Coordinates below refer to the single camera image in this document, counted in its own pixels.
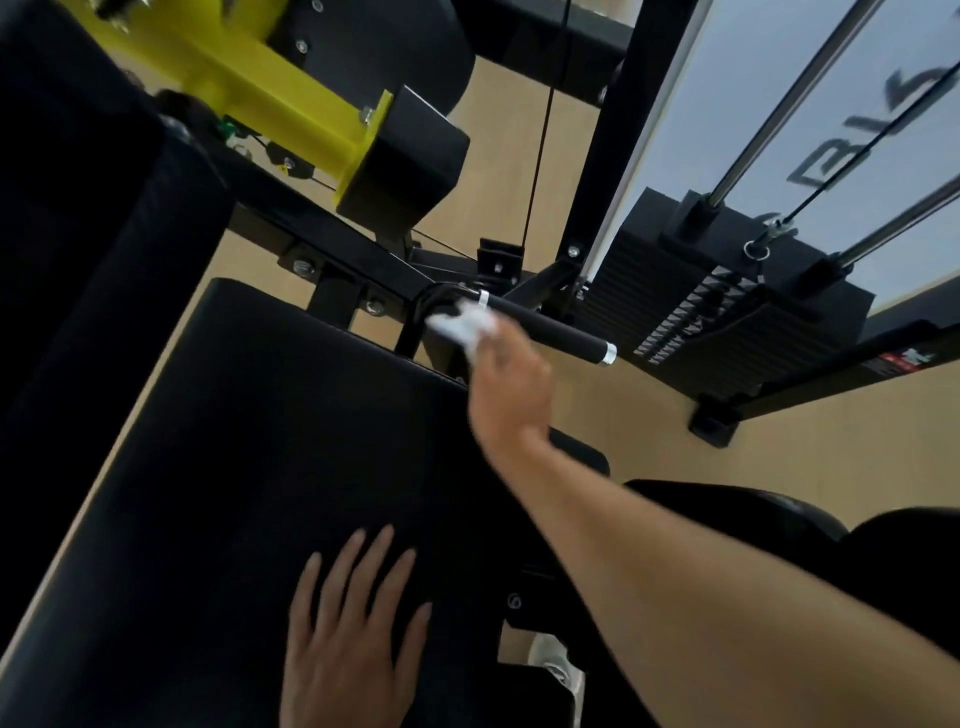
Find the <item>black upholstered pad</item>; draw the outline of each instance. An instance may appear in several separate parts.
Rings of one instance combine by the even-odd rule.
[[[456,382],[215,280],[13,653],[0,725],[276,725],[303,563],[386,522],[391,560],[420,551],[399,620],[434,600],[407,725],[495,725],[524,519],[466,404]]]

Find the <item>white cloth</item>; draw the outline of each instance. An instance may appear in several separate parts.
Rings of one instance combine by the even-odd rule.
[[[441,336],[455,341],[464,349],[470,364],[476,358],[477,344],[481,335],[496,332],[496,319],[487,307],[467,299],[457,302],[459,316],[434,313],[426,318],[426,324]]]

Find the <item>black steel tube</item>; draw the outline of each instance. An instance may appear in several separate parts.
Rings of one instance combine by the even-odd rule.
[[[886,225],[880,226],[859,242],[851,245],[836,258],[834,265],[840,269],[853,265],[857,260],[889,243],[902,232],[910,230],[917,223],[937,210],[946,207],[958,197],[960,197],[960,175],[908,207]]]
[[[490,296],[487,305],[512,318],[539,344],[592,364],[606,366],[616,360],[616,346],[604,339],[496,296]]]
[[[426,317],[438,307],[452,305],[460,299],[486,300],[487,305],[494,311],[499,311],[520,324],[533,341],[556,349],[558,352],[568,353],[591,364],[609,365],[616,360],[616,346],[604,339],[548,318],[517,303],[504,301],[497,296],[489,296],[454,283],[438,283],[422,297],[403,325],[394,351],[402,356],[412,357],[420,345]]]
[[[777,135],[783,125],[793,116],[800,104],[829,71],[833,62],[847,49],[856,34],[867,24],[883,0],[857,0],[853,7],[844,15],[843,20],[833,30],[826,42],[817,51],[817,54],[806,65],[804,72],[786,92],[777,106],[771,111],[763,126],[754,134],[754,138],[736,158],[727,174],[707,198],[710,207],[717,207],[722,203],[734,186],[747,173],[750,166],[756,161],[771,139]]]

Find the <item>yellow frame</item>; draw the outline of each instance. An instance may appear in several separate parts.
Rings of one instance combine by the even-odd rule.
[[[125,27],[100,20],[88,0],[60,0],[105,49],[150,65],[218,115],[243,124],[337,180],[336,202],[369,151],[393,95],[368,124],[360,111],[264,43],[287,0],[136,3]]]

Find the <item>metal handle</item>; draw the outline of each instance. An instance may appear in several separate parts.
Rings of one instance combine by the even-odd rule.
[[[524,308],[518,303],[491,296],[486,291],[474,291],[454,283],[438,283],[420,299],[403,325],[394,351],[402,356],[414,356],[423,336],[426,317],[439,306],[451,305],[460,299],[485,300],[494,311],[516,321],[533,341],[556,349],[558,352],[568,353],[591,364],[602,366],[613,364],[616,360],[616,345],[604,339],[548,318],[537,311]]]
[[[616,360],[616,346],[609,341],[496,296],[490,296],[487,305],[512,318],[539,344],[592,364],[609,366]]]

